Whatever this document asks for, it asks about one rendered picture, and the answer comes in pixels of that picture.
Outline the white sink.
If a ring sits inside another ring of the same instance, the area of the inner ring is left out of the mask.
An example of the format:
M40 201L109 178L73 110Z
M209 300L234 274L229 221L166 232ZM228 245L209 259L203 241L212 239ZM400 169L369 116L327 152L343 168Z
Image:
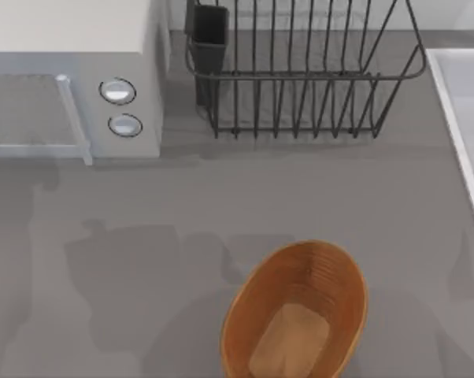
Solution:
M474 48L428 49L427 58L474 212Z

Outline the black cutlery holder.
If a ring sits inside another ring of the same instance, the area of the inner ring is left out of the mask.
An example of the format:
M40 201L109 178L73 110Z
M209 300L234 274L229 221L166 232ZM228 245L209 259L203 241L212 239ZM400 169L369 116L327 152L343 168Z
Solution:
M196 105L209 106L213 77L224 67L228 46L229 11L225 6L205 5L199 0L187 0L185 34L194 63Z

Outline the small microwave knob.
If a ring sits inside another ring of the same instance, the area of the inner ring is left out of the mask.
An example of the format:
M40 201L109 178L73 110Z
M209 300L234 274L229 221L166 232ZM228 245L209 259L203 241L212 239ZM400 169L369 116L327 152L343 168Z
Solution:
M108 128L121 138L135 138L143 131L143 123L131 114L122 113L108 119Z

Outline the microwave oven door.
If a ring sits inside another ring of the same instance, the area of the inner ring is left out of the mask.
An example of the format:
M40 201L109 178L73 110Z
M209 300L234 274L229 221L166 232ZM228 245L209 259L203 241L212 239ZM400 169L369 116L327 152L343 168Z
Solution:
M0 158L82 159L55 76L0 74Z

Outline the large microwave knob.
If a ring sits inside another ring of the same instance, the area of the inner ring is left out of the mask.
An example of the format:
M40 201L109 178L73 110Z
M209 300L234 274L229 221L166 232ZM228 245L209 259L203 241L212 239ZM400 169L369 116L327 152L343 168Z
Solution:
M98 86L98 91L105 101L116 106L130 104L137 95L134 85L122 78L102 81Z

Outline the pale microwave oven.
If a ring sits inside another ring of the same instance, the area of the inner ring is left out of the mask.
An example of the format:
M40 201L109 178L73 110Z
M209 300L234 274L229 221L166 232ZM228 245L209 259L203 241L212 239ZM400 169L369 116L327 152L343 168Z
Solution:
M0 74L68 76L93 163L159 157L170 54L166 0L0 0ZM112 78L134 85L133 102L101 97ZM143 123L135 138L109 130L122 113Z

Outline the brown woven basket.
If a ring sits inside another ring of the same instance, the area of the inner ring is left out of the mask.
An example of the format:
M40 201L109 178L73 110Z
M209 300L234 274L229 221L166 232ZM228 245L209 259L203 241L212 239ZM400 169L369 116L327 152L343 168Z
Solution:
M340 378L366 324L368 288L354 258L306 240L261 262L220 334L224 378Z

